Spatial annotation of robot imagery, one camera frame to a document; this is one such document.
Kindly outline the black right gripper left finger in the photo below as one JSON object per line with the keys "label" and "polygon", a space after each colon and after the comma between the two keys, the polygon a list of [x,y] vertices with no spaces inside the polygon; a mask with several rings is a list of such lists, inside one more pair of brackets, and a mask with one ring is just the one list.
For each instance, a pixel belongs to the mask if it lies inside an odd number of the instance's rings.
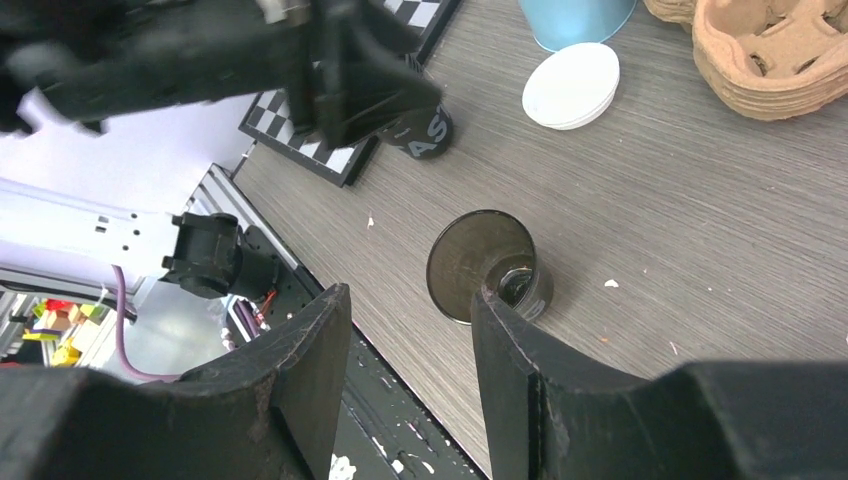
{"label": "black right gripper left finger", "polygon": [[335,284],[172,383],[87,368],[1,372],[5,479],[325,479],[351,340]]}

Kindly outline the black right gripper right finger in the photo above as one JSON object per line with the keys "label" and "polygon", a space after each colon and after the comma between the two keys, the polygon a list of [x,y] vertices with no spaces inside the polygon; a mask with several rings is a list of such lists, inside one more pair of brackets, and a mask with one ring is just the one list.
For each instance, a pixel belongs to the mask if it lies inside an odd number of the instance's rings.
{"label": "black right gripper right finger", "polygon": [[486,291],[472,335],[495,479],[843,479],[843,361],[697,361],[643,379]]}

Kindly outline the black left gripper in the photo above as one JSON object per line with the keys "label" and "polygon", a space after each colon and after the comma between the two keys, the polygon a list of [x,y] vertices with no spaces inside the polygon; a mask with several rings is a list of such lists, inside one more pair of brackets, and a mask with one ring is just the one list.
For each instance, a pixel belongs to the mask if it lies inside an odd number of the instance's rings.
{"label": "black left gripper", "polygon": [[5,1],[1,129],[40,92],[66,120],[107,119],[293,87],[304,93],[310,9],[297,1]]}

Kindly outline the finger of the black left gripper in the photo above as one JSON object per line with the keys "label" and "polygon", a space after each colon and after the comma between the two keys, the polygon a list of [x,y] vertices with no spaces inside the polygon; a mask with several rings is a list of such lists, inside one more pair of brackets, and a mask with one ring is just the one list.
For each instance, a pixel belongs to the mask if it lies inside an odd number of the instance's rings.
{"label": "finger of the black left gripper", "polygon": [[382,127],[381,99],[402,82],[420,82],[397,56],[414,54],[419,37],[372,1],[317,1],[316,128],[333,149]]}

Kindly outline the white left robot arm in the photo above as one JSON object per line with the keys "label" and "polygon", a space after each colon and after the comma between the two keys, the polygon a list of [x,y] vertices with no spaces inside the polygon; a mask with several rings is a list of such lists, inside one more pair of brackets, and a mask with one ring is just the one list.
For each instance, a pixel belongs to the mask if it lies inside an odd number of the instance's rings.
{"label": "white left robot arm", "polygon": [[[116,115],[279,89],[296,133],[348,147],[440,103],[441,89],[405,62],[418,45],[369,1],[5,1],[1,130],[34,132],[18,111],[32,91],[99,134]],[[8,242],[207,299],[264,298],[284,273],[278,257],[242,243],[227,213],[120,211],[8,189],[1,225]]]}

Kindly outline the black white chessboard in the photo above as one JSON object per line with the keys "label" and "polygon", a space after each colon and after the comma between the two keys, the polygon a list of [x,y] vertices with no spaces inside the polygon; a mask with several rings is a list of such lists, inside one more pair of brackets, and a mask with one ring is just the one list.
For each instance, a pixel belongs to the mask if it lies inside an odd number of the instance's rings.
{"label": "black white chessboard", "polygon": [[239,129],[323,179],[352,184],[377,144],[415,160],[444,154],[454,124],[423,66],[455,1],[314,1],[313,99],[259,93]]}

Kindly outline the light blue cup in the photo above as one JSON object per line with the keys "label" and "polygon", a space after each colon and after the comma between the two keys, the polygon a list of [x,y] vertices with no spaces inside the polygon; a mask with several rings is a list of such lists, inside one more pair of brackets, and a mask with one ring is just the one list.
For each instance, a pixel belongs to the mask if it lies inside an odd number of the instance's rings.
{"label": "light blue cup", "polygon": [[636,0],[520,0],[536,43],[546,51],[605,42],[630,19]]}

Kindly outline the stack of white lids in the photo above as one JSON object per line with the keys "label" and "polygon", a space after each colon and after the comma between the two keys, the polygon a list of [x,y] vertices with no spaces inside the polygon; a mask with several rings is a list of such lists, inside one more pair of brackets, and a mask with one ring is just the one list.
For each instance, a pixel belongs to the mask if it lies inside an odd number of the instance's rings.
{"label": "stack of white lids", "polygon": [[611,47],[597,42],[571,45],[532,72],[522,93],[522,107],[541,126],[573,130],[608,109],[619,82],[619,57]]}

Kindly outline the brown cardboard cup carrier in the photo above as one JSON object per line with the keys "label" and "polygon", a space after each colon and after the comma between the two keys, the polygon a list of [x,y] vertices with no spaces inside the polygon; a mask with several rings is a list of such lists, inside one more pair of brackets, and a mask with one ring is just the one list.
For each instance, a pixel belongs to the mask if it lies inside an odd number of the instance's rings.
{"label": "brown cardboard cup carrier", "polygon": [[844,1],[648,1],[645,5],[656,18],[688,27],[698,71],[742,116],[789,119],[847,93]]}

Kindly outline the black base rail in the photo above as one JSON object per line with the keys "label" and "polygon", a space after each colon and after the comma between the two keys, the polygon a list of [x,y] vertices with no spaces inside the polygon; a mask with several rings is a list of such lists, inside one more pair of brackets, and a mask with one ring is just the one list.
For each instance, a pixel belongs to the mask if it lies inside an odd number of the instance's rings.
{"label": "black base rail", "polygon": [[331,479],[484,479],[483,470],[356,327]]}

